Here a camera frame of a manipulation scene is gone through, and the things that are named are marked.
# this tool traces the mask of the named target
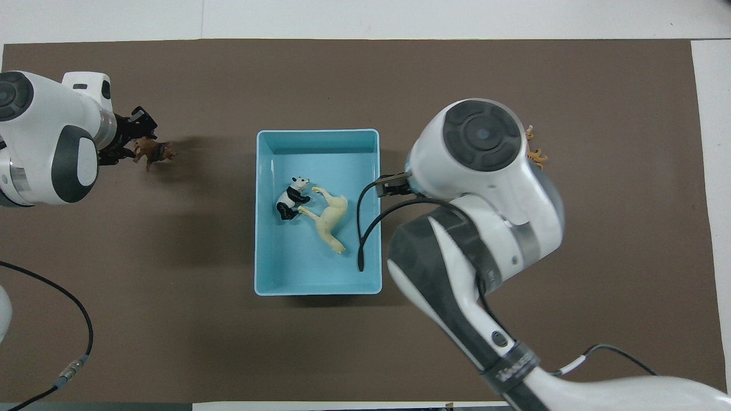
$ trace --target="toy animal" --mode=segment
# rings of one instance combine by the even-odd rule
[[[133,152],[136,157],[132,160],[133,162],[139,162],[142,156],[147,156],[147,171],[150,171],[150,166],[153,162],[163,161],[166,159],[173,159],[173,156],[177,155],[172,149],[172,143],[158,143],[157,141],[142,137],[136,140],[135,149]]]
[[[308,195],[302,195],[302,190],[310,184],[309,178],[292,177],[292,183],[287,190],[279,196],[276,201],[276,210],[283,220],[291,220],[298,214],[293,207],[295,203],[307,203],[310,200]]]
[[[312,191],[318,192],[325,196],[327,201],[327,207],[322,211],[321,215],[317,215],[310,211],[304,205],[300,205],[298,210],[310,217],[315,221],[315,228],[320,238],[333,249],[334,252],[342,254],[345,251],[345,246],[338,241],[337,238],[333,237],[333,228],[343,218],[345,212],[348,211],[348,199],[344,195],[340,197],[333,197],[327,190],[322,187],[312,187]]]
[[[526,140],[528,140],[528,141],[533,140],[533,137],[534,137],[533,136],[533,125],[531,124],[530,126],[528,126],[528,129],[526,130]],[[531,151],[530,147],[528,147],[527,151],[528,152],[526,154],[528,155],[528,158],[533,160],[538,165],[538,167],[540,167],[541,170],[543,170],[542,163],[548,159],[548,157],[546,157],[546,156],[541,157],[541,154],[543,154],[543,150],[541,150],[539,148],[536,151]]]

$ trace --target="panda head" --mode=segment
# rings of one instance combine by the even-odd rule
[[[307,187],[307,184],[310,184],[309,178],[302,178],[302,177],[292,177],[292,185],[291,187],[293,189],[296,189],[297,191],[301,192]]]

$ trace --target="dark gray circular cap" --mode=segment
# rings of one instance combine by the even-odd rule
[[[21,72],[0,73],[0,121],[23,114],[33,101],[33,85]]]
[[[521,130],[502,107],[466,100],[447,111],[442,137],[447,150],[462,165],[477,171],[496,171],[518,155]]]

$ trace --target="toy panda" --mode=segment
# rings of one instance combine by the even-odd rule
[[[295,203],[307,203],[310,200],[308,195],[302,195],[302,190],[307,188],[307,184],[310,184],[309,178],[292,177],[293,183],[287,187],[287,190],[279,196],[276,201],[276,210],[279,211],[281,219],[291,220],[299,214],[297,210],[292,207]]]

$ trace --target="toy dog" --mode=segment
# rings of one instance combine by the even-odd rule
[[[137,155],[132,161],[139,162],[142,156],[147,156],[147,167],[145,170],[150,171],[153,162],[173,159],[177,153],[172,150],[172,143],[158,143],[147,137],[133,140],[135,142],[134,153]]]

